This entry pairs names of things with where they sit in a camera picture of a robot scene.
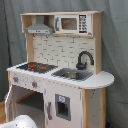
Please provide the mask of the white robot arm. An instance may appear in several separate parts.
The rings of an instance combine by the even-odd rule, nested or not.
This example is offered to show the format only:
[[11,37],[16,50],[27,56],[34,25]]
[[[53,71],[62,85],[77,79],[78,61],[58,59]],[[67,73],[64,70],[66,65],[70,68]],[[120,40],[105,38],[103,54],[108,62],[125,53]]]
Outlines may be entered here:
[[0,128],[37,128],[37,125],[28,115],[20,115],[13,121],[0,124]]

